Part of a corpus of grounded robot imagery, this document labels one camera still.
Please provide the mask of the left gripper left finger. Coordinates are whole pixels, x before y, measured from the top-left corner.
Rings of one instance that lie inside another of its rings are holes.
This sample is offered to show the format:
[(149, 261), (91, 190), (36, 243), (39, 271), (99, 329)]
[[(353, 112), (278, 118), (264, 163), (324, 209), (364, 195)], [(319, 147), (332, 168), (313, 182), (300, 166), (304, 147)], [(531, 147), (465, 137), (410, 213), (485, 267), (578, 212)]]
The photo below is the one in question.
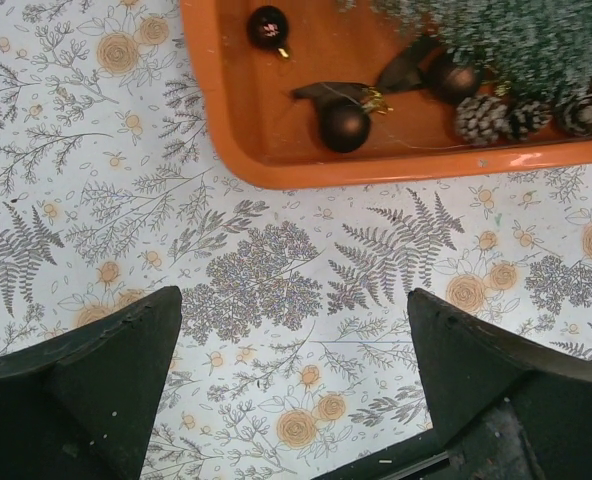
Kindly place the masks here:
[(137, 479), (181, 326), (167, 286), (0, 356), (0, 479)]

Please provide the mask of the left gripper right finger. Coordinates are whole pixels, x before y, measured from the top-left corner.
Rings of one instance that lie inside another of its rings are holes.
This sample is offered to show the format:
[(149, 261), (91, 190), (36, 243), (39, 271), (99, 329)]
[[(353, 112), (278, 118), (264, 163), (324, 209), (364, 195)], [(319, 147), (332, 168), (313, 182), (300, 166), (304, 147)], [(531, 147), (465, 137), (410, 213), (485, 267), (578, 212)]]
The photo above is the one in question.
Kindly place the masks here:
[(415, 289), (407, 310), (439, 479), (592, 479), (592, 360)]

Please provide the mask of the small frosted christmas tree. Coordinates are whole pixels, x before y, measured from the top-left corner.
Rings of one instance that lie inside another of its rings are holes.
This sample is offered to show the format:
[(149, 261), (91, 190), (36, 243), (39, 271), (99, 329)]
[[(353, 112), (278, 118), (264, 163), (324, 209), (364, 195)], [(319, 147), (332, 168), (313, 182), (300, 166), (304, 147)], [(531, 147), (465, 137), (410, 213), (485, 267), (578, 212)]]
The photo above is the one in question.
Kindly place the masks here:
[(592, 91), (592, 1), (373, 1), (405, 33), (427, 32), (459, 62), (562, 104)]

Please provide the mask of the orange plastic tray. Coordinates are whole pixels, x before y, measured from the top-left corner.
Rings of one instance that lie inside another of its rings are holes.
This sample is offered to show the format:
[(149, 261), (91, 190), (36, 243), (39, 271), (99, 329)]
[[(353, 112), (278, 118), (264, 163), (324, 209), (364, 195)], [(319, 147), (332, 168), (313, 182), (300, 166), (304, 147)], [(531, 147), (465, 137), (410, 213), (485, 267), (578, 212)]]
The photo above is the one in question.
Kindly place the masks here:
[[(379, 74), (408, 45), (396, 24), (359, 2), (281, 1), (289, 33), (282, 53), (255, 48), (247, 22), (254, 1), (180, 5), (208, 131), (225, 166), (271, 189), (343, 186), (512, 173), (592, 163), (592, 136), (554, 125), (530, 140), (489, 147), (455, 135), (455, 110), (429, 92), (389, 93)], [(335, 97), (367, 114), (362, 145), (324, 146), (318, 112)]]

